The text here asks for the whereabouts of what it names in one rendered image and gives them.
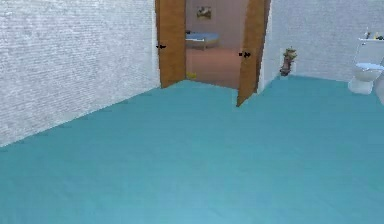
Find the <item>brown wooden room door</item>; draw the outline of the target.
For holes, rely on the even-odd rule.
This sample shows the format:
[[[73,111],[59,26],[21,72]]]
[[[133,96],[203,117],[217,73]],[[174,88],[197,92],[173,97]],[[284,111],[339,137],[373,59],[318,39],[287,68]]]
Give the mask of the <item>brown wooden room door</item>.
[[[236,106],[240,107],[258,89],[271,0],[249,0],[244,23],[239,87]]]
[[[185,79],[185,0],[155,0],[160,83],[167,88]]]

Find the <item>white toilet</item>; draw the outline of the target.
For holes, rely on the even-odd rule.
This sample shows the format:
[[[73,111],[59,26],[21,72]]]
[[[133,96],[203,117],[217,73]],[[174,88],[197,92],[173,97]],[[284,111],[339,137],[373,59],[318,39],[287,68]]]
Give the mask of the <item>white toilet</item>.
[[[369,95],[374,82],[384,73],[384,38],[359,38],[353,63],[354,73],[348,89]]]

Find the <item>framed wall picture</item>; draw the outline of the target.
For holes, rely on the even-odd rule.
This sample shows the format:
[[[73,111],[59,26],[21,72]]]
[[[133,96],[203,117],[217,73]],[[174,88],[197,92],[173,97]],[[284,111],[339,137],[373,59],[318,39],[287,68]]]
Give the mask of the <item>framed wall picture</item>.
[[[212,10],[208,6],[201,6],[197,8],[196,17],[198,19],[210,19],[212,17]]]

